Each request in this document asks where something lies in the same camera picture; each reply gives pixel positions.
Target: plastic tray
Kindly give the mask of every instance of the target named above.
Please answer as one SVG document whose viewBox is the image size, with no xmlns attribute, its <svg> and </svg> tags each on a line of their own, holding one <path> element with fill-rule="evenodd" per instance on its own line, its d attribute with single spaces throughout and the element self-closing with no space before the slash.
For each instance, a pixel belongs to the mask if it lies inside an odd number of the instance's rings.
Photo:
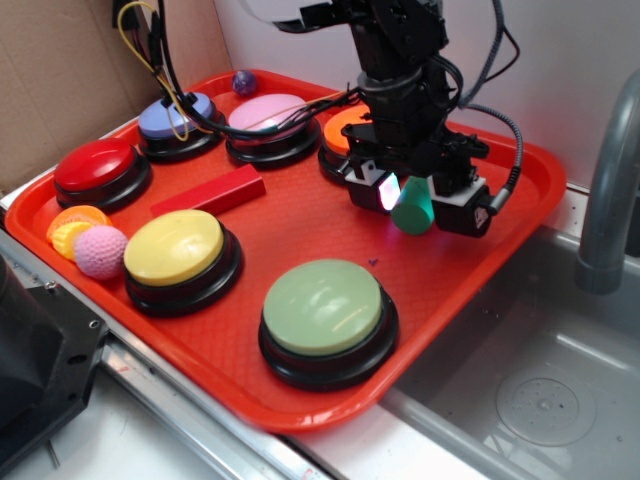
<svg viewBox="0 0 640 480">
<path fill-rule="evenodd" d="M 269 72 L 256 74 L 258 94 L 286 92 L 309 100 L 332 93 Z M 232 73 L 211 78 L 191 91 L 209 95 L 228 116 L 243 101 L 231 91 L 231 78 Z M 331 113 L 322 114 L 320 122 L 324 124 Z M 490 145 L 491 154 L 476 163 L 495 192 L 507 178 L 515 145 L 510 139 L 478 133 Z M 137 144 L 136 122 L 114 136 Z M 194 160 L 154 164 L 149 190 L 114 213 L 114 225 L 131 236 L 153 218 L 151 205 L 234 168 L 222 143 Z M 130 302 L 123 277 L 95 282 L 46 243 L 46 229 L 60 211 L 52 174 L 16 199 L 6 226 L 16 239 L 231 411 L 268 431 L 295 433 L 339 424 L 377 402 L 541 224 L 562 198 L 566 181 L 553 156 L 527 145 L 515 194 L 494 218 L 488 234 L 473 239 L 435 226 L 421 236 L 404 234 L 388 216 L 352 205 L 344 187 L 321 175 L 315 154 L 261 175 L 266 195 L 218 216 L 242 244 L 246 255 L 243 276 L 221 301 L 189 316 L 145 317 Z M 399 344 L 391 358 L 366 382 L 331 393 L 310 393 L 281 383 L 263 361 L 257 342 L 262 302 L 271 285 L 289 269 L 319 258 L 340 258 L 365 267 L 394 299 L 400 316 Z"/>
</svg>

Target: red button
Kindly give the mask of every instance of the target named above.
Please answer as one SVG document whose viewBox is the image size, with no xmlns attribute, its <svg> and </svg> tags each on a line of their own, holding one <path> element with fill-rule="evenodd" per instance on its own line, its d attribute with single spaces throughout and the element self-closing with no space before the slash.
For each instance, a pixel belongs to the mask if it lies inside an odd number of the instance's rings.
<svg viewBox="0 0 640 480">
<path fill-rule="evenodd" d="M 69 192 L 101 187 L 126 172 L 136 159 L 135 149 L 121 138 L 106 138 L 87 143 L 57 166 L 54 181 Z"/>
</svg>

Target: green object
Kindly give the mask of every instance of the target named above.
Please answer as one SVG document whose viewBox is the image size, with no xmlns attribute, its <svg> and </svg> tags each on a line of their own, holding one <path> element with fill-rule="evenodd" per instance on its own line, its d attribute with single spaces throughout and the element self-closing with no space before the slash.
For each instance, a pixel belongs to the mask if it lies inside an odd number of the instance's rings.
<svg viewBox="0 0 640 480">
<path fill-rule="evenodd" d="M 391 210 L 391 220 L 403 232 L 421 235 L 429 230 L 434 218 L 427 180 L 409 177 Z"/>
<path fill-rule="evenodd" d="M 364 340 L 382 313 L 380 285 L 344 260 L 317 260 L 280 277 L 264 302 L 269 333 L 300 355 L 344 352 Z"/>
</svg>

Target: big round button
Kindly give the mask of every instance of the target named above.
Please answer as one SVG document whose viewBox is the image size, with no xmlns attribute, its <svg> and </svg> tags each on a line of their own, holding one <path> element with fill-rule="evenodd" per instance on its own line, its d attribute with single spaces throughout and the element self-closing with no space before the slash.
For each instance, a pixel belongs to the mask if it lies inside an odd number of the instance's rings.
<svg viewBox="0 0 640 480">
<path fill-rule="evenodd" d="M 278 344 L 301 355 L 331 355 L 371 333 L 382 310 L 378 282 L 343 260 L 319 260 L 286 273 L 264 302 Z"/>
<path fill-rule="evenodd" d="M 305 102 L 296 95 L 274 93 L 252 98 L 229 115 L 229 126 L 260 131 L 278 126 L 294 115 Z M 230 135 L 227 152 L 240 164 L 256 168 L 280 168 L 305 159 L 320 144 L 320 123 L 312 118 L 283 132 L 254 138 Z"/>
<path fill-rule="evenodd" d="M 138 230 L 124 252 L 126 288 L 151 316 L 193 313 L 221 298 L 239 278 L 238 239 L 213 215 L 179 210 Z"/>
<path fill-rule="evenodd" d="M 351 172 L 349 165 L 349 141 L 342 134 L 345 125 L 371 123 L 364 118 L 369 113 L 367 105 L 357 105 L 337 113 L 326 123 L 322 135 L 322 145 L 318 150 L 320 171 L 329 180 L 343 185 L 345 176 Z"/>
<path fill-rule="evenodd" d="M 219 125 L 225 123 L 224 115 L 205 94 L 187 93 L 187 101 L 202 117 Z M 219 133 L 197 128 L 175 104 L 166 105 L 164 100 L 152 103 L 140 114 L 138 133 L 140 150 L 156 163 L 190 160 L 215 147 L 222 138 Z M 180 139 L 176 133 L 187 138 Z"/>
<path fill-rule="evenodd" d="M 280 277 L 267 293 L 258 342 L 273 372 L 295 387 L 328 391 L 371 376 L 393 352 L 395 305 L 364 268 L 317 260 Z"/>
<path fill-rule="evenodd" d="M 138 282 L 165 287 L 204 271 L 222 248 L 222 229 L 201 210 L 179 210 L 147 223 L 124 253 L 127 271 Z"/>
<path fill-rule="evenodd" d="M 70 192 L 99 187 L 126 172 L 136 159 L 135 149 L 121 138 L 87 143 L 60 162 L 56 183 Z"/>
<path fill-rule="evenodd" d="M 53 181 L 61 207 L 92 205 L 109 211 L 128 205 L 146 190 L 151 167 L 126 140 L 105 138 L 67 155 Z"/>
</svg>

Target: cardboard box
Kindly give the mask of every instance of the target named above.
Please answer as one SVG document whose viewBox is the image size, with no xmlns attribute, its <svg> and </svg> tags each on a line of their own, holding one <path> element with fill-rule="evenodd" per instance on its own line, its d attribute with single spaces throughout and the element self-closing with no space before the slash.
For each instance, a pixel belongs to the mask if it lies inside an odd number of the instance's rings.
<svg viewBox="0 0 640 480">
<path fill-rule="evenodd" d="M 111 27 L 111 3 L 0 2 L 0 196 L 139 115 L 159 97 L 149 72 Z M 181 57 L 174 58 L 181 84 L 228 70 L 213 2 L 166 3 L 173 24 L 170 41 L 182 45 L 172 55 Z M 205 22 L 206 31 L 195 32 Z M 211 52 L 203 42 L 213 43 L 214 60 L 192 61 L 190 48 L 200 56 Z"/>
</svg>

